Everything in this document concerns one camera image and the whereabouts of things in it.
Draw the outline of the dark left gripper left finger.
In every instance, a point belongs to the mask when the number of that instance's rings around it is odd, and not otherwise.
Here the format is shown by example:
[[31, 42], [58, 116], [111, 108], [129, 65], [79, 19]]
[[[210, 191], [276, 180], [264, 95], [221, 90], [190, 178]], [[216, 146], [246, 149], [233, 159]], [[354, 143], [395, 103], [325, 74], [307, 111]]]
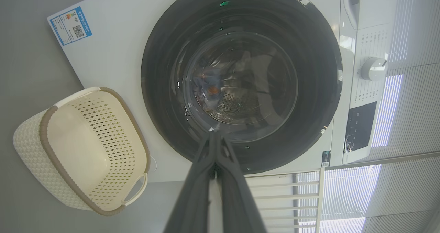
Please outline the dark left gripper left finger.
[[209, 183], [214, 174], [216, 132], [199, 143], [196, 157], [185, 179], [164, 233], [207, 233]]

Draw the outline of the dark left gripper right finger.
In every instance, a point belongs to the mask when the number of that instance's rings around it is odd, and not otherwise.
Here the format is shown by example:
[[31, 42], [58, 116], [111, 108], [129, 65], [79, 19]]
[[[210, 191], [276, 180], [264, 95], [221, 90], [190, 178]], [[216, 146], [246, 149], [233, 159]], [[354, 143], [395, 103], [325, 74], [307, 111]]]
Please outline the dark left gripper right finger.
[[222, 186], [223, 231], [265, 233], [266, 227], [231, 143], [216, 134], [216, 165]]

